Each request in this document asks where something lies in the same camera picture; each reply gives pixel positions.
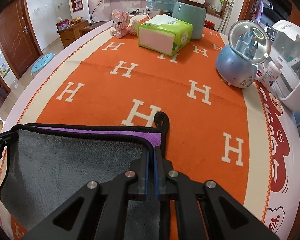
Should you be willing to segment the purple and grey towel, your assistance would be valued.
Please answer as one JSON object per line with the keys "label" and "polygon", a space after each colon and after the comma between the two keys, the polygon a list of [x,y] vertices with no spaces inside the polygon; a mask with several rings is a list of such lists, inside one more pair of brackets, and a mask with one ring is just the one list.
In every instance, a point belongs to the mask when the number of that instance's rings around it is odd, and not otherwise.
{"label": "purple and grey towel", "polygon": [[153,127],[13,126],[0,201],[31,230],[85,183],[105,183],[141,161],[145,171],[137,190],[146,199],[129,202],[125,239],[169,239],[171,208],[155,195],[154,160],[165,153],[170,122],[164,112],[153,120]]}

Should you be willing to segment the white printed tablecloth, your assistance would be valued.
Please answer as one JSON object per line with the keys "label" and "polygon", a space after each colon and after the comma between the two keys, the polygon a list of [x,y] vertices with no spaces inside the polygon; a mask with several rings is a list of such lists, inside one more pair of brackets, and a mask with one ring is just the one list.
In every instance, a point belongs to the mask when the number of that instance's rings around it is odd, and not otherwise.
{"label": "white printed tablecloth", "polygon": [[[292,116],[292,114],[281,105],[278,98],[272,92],[263,87],[259,82],[255,82],[252,85],[255,85],[258,88],[260,99],[263,104],[264,116],[266,117],[267,122],[270,153],[270,182],[268,206],[266,209],[265,219],[260,221],[267,228],[276,233],[281,239],[286,239],[293,226],[300,201],[299,133],[294,120],[294,116]],[[0,185],[4,175],[6,174],[6,154],[7,151],[4,151],[3,158],[0,160]],[[0,226],[6,232],[7,236],[11,239],[20,239],[27,231],[29,231],[26,230],[7,211],[7,209],[4,207],[1,201]]]}

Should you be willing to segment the orange H-pattern table runner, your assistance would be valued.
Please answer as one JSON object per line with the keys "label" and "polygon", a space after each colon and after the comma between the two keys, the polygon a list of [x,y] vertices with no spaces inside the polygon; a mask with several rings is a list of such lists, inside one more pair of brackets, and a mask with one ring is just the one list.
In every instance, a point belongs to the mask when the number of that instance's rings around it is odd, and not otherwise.
{"label": "orange H-pattern table runner", "polygon": [[258,219],[269,198],[269,142],[258,88],[231,87],[215,68],[224,35],[208,29],[173,57],[110,36],[110,24],[61,51],[25,88],[4,130],[31,122],[153,126],[170,119],[167,157],[196,181],[213,179]]}

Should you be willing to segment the blue plastic stool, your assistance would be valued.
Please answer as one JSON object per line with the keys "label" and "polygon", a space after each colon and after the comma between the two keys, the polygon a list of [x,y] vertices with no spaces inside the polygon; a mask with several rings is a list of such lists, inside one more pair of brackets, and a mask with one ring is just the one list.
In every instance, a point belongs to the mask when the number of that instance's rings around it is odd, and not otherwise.
{"label": "blue plastic stool", "polygon": [[31,75],[42,70],[53,58],[55,57],[54,53],[48,53],[42,55],[31,67]]}

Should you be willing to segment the brown wooden door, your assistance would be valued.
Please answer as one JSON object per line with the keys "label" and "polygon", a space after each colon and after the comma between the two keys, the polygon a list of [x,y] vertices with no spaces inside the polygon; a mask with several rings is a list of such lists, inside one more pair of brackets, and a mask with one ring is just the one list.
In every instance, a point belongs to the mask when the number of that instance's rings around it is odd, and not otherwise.
{"label": "brown wooden door", "polygon": [[18,79],[42,56],[26,0],[10,0],[0,13],[0,49]]}

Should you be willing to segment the red tissue box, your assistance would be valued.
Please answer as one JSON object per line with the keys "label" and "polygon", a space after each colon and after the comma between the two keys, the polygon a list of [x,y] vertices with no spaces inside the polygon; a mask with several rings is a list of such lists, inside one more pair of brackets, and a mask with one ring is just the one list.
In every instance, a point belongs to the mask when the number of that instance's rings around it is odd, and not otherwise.
{"label": "red tissue box", "polygon": [[62,19],[61,17],[57,18],[56,27],[58,31],[61,31],[69,26],[69,20],[68,19]]}

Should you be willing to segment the wooden tv cabinet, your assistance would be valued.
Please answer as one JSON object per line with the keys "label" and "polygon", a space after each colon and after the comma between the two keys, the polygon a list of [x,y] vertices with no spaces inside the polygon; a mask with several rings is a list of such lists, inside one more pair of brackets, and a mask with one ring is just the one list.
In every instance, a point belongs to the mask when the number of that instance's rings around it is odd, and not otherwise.
{"label": "wooden tv cabinet", "polygon": [[108,21],[100,21],[89,24],[87,20],[82,20],[78,23],[72,24],[67,28],[58,31],[63,47],[66,48],[83,35],[89,33],[95,28],[107,23]]}

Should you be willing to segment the white medicine bottle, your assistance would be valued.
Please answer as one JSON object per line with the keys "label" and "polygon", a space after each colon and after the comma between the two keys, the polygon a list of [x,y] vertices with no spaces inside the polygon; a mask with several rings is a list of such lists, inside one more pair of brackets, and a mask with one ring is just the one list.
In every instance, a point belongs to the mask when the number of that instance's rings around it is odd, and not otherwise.
{"label": "white medicine bottle", "polygon": [[282,67],[282,64],[276,59],[270,61],[259,78],[260,83],[264,87],[270,88],[280,76]]}

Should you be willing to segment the pink block toy figure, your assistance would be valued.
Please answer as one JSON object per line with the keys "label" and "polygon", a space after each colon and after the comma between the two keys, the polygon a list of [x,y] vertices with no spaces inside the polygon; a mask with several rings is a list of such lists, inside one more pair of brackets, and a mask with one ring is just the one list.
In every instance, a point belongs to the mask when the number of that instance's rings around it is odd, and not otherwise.
{"label": "pink block toy figure", "polygon": [[114,10],[111,15],[113,17],[113,29],[110,31],[111,36],[123,38],[127,34],[138,34],[139,22],[133,20],[133,22],[130,23],[131,18],[128,12]]}

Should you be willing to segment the blue castle snow globe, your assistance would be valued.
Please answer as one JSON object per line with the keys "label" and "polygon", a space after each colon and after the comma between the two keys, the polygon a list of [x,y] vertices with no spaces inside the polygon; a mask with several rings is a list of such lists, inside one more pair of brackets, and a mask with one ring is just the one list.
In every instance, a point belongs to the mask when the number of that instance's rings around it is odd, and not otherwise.
{"label": "blue castle snow globe", "polygon": [[231,26],[228,42],[217,56],[217,72],[228,85],[245,89],[254,82],[258,65],[269,57],[270,39],[258,24],[240,20]]}

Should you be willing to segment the green tissue pack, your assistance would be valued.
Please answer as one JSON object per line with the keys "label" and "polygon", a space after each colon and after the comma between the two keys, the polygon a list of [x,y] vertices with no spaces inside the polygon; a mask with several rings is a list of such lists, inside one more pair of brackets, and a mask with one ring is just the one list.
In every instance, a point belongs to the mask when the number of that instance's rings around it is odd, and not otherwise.
{"label": "green tissue pack", "polygon": [[168,15],[157,15],[138,26],[138,45],[167,56],[191,40],[193,25]]}

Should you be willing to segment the red lidded container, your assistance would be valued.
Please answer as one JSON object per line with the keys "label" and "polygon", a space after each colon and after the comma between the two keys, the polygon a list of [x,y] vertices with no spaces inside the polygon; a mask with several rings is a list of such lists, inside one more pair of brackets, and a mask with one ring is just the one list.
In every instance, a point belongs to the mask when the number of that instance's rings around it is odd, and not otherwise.
{"label": "red lidded container", "polygon": [[215,23],[206,20],[206,21],[205,21],[205,24],[204,24],[204,27],[209,28],[209,29],[214,29]]}

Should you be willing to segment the white countertop appliance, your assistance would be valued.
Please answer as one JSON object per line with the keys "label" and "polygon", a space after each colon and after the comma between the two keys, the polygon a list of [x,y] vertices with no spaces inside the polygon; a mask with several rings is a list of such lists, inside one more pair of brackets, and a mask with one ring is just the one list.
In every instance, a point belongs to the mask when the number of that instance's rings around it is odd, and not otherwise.
{"label": "white countertop appliance", "polygon": [[293,41],[285,33],[275,30],[270,58],[283,66],[273,84],[279,100],[291,111],[300,113],[300,41]]}

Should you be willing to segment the teal jar with lid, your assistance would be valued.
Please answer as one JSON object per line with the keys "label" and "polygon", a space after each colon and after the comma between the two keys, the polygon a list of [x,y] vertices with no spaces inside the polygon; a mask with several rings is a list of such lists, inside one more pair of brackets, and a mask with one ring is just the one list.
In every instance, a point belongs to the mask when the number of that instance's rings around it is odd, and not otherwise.
{"label": "teal jar with lid", "polygon": [[203,28],[206,19],[205,5],[189,0],[178,0],[172,12],[172,17],[192,24],[192,39],[202,38]]}

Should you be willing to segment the white cloth on appliance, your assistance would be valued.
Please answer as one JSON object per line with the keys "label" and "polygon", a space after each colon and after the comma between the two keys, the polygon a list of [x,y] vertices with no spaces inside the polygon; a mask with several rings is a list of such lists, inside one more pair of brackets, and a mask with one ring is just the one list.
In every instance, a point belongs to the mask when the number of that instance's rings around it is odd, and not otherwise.
{"label": "white cloth on appliance", "polygon": [[292,22],[280,20],[276,22],[272,28],[285,33],[293,41],[300,41],[300,26]]}

